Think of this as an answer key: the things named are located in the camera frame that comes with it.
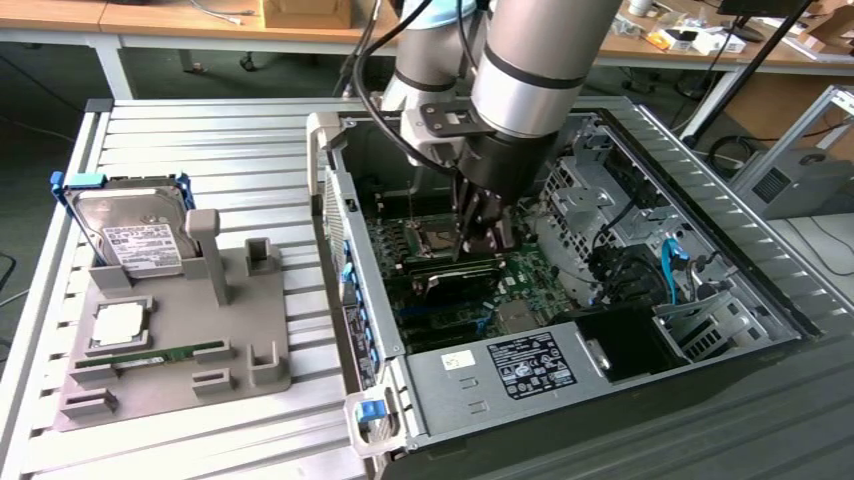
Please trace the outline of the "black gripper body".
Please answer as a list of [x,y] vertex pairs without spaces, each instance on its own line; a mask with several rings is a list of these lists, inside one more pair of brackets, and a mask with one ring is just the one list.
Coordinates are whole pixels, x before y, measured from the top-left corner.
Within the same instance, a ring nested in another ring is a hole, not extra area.
[[515,203],[532,185],[543,164],[543,137],[524,139],[492,133],[465,138],[457,170],[504,203]]

